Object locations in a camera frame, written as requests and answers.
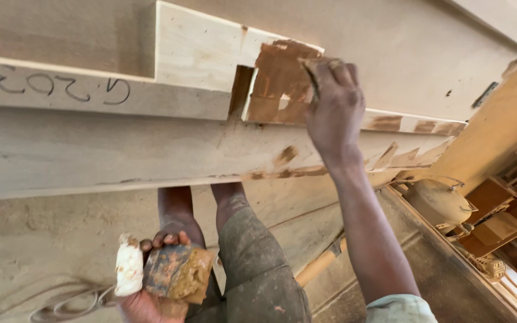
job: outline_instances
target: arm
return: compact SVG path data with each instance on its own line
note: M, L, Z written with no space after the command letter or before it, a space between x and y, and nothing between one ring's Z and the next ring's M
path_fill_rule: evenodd
M356 67L304 62L317 93L307 129L338 191L348 254L367 304L392 294L420 296L412 270L364 172L358 136L365 110Z

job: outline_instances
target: wooden handle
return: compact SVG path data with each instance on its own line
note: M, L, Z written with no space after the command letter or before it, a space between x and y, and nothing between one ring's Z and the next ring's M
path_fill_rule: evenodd
M342 252L346 250L345 238L342 238L340 241L340 249ZM336 256L332 251L327 250L323 252L318 258L311 261L311 263L308 264L303 269L303 271L301 271L300 274L296 276L296 281L301 287L305 287L306 284L312 280L312 278L318 276L318 274L327 268L334 259L336 259Z

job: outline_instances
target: white cloth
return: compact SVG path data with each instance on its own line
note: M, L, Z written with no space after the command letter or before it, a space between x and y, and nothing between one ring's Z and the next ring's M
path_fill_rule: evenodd
M378 298L367 305L367 323L437 323L428 303L414 295Z

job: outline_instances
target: leg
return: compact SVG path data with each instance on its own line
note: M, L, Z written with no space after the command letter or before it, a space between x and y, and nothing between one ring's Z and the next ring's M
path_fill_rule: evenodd
M164 233L185 231L192 243L206 248L203 231L192 210L191 187L165 187L159 189L159 223Z
M311 322L308 299L283 250L257 219L240 183L211 185L228 322Z
M200 230L193 213L191 187L160 188L158 194L160 231L157 233L157 237L163 239L169 233L185 231L193 244L206 248L203 231ZM217 278L214 272L211 272L207 297L202 305L189 306L187 318L220 304L221 299Z
M242 183L214 184L211 185L211 189L217 202L217 232L220 234L226 221L250 205Z

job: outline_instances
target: metal bracket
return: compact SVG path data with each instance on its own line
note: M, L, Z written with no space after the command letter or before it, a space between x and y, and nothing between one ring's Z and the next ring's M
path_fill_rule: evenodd
M492 93L492 91L494 91L496 86L498 86L498 82L492 82L492 84L490 84L490 86L488 86L488 88L484 91L484 93L482 93L482 95L478 99L476 99L476 101L474 101L474 104L472 105L472 107L481 106L482 102L484 102L484 100L490 95L490 93Z

